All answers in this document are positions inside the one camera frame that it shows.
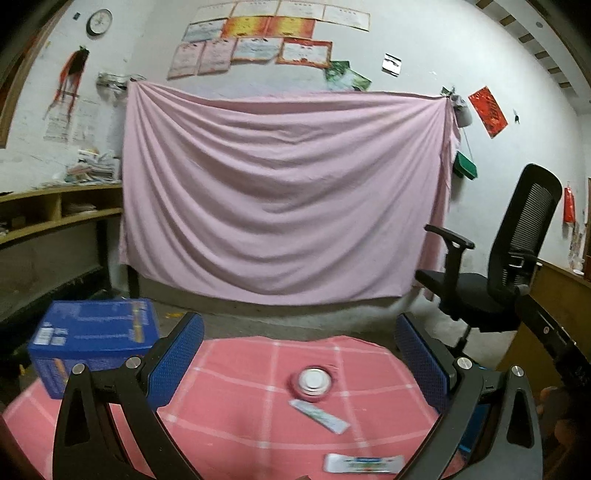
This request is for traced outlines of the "white blue label packet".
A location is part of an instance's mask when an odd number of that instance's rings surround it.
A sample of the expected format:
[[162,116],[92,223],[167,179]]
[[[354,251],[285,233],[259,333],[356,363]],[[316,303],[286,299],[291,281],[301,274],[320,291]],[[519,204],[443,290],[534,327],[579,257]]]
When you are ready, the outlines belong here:
[[405,466],[402,455],[393,457],[359,457],[330,453],[322,468],[332,474],[398,474]]

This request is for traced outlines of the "white ointment tube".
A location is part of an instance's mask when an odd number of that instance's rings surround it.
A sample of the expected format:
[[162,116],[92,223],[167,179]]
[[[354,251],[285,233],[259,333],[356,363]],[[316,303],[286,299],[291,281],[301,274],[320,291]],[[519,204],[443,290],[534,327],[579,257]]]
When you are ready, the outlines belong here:
[[304,401],[293,399],[288,401],[291,407],[296,409],[298,412],[304,414],[311,420],[325,427],[334,434],[342,435],[349,429],[349,423],[342,420],[339,417],[335,417],[328,412],[325,412],[321,408],[315,406],[315,404]]

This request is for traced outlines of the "wooden desk right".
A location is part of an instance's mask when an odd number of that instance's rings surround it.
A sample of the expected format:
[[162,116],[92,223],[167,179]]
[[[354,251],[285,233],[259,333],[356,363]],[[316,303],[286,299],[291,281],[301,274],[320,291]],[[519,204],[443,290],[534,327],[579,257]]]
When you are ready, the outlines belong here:
[[519,366],[531,390],[590,381],[590,283],[547,261],[539,262],[526,313],[498,365]]

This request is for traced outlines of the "black office chair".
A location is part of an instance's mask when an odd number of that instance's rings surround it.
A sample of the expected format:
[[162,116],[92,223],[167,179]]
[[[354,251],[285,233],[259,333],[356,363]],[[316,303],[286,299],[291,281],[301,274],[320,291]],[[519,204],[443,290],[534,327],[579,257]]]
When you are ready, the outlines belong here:
[[425,230],[440,236],[448,249],[445,270],[418,270],[415,279],[440,298],[439,309],[467,328],[450,350],[463,353],[472,330],[482,333],[516,331],[525,316],[539,253],[561,200],[559,179],[528,164],[522,171],[489,256],[488,272],[460,271],[465,251],[475,243],[435,225]]

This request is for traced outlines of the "blue cardboard box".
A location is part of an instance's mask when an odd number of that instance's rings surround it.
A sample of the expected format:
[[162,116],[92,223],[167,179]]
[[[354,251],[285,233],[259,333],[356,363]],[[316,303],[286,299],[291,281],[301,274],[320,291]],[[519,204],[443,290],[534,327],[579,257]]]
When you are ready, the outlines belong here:
[[54,301],[27,351],[47,394],[59,400],[74,365],[115,369],[131,356],[145,355],[159,338],[147,299]]

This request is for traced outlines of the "pink checked table cloth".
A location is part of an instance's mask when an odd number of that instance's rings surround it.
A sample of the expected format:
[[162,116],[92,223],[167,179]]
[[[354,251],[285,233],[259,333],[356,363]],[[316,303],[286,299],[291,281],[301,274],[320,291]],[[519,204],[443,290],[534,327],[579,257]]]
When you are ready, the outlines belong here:
[[[335,373],[322,409],[342,434],[290,405],[288,380],[311,365]],[[410,458],[438,417],[401,360],[346,336],[205,341],[158,416],[207,479],[322,479],[330,453]]]

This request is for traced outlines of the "pink round lid container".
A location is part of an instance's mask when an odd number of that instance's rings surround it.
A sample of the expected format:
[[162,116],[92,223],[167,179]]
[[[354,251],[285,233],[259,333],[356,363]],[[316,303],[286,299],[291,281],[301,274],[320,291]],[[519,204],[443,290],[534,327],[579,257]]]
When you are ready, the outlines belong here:
[[335,380],[328,369],[308,366],[290,376],[288,386],[294,397],[311,403],[318,403],[329,395]]

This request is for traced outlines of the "wooden shelf unit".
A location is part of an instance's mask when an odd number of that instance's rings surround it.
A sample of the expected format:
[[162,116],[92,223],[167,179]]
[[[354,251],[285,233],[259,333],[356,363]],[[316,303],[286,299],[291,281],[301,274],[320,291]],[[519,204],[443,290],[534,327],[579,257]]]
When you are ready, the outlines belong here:
[[1,318],[99,271],[108,227],[122,213],[122,186],[59,186],[1,198]]

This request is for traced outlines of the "green hanging dustpan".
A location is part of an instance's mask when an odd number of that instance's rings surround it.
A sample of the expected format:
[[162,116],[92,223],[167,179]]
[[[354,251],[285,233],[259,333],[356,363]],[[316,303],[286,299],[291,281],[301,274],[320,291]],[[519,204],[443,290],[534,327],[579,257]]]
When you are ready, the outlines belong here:
[[478,177],[477,166],[461,151],[456,154],[453,171],[460,178],[475,180]]

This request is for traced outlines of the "pink hanging sheet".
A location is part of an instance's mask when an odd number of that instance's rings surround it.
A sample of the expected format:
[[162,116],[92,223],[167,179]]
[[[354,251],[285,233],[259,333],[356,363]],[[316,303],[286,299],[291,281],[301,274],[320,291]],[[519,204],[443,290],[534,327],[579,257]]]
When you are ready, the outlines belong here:
[[401,297],[442,266],[460,132],[445,97],[201,98],[137,82],[119,258],[193,294],[263,305]]

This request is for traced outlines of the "red hanging tassel ornament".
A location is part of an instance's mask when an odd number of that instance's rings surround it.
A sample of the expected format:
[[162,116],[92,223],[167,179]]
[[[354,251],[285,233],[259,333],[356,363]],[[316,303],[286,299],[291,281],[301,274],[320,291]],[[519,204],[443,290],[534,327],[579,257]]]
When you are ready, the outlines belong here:
[[66,103],[68,105],[67,121],[70,121],[89,54],[90,51],[81,45],[69,56],[60,71],[58,85],[46,113],[49,113],[58,104]]

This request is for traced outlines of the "red wall paper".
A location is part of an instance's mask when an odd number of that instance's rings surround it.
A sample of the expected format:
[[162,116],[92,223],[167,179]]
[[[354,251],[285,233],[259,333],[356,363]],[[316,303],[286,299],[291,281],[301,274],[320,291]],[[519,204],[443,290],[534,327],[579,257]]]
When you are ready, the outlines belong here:
[[471,94],[469,100],[491,139],[508,126],[505,115],[488,87]]

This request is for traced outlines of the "round wall clock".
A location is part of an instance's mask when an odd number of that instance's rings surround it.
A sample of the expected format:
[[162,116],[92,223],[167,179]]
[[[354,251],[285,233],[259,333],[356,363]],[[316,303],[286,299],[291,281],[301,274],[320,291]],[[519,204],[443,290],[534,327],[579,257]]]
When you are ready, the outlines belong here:
[[113,16],[109,9],[102,8],[95,11],[86,22],[86,33],[90,37],[104,35],[112,24]]

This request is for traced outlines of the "wall certificates cluster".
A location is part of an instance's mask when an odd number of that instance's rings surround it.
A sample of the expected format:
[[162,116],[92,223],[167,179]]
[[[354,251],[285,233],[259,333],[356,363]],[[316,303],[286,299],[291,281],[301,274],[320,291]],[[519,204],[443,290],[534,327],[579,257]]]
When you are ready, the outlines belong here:
[[304,1],[229,1],[204,5],[188,23],[167,78],[228,72],[233,64],[276,63],[328,70],[332,42],[315,40],[318,23],[370,30],[370,14]]

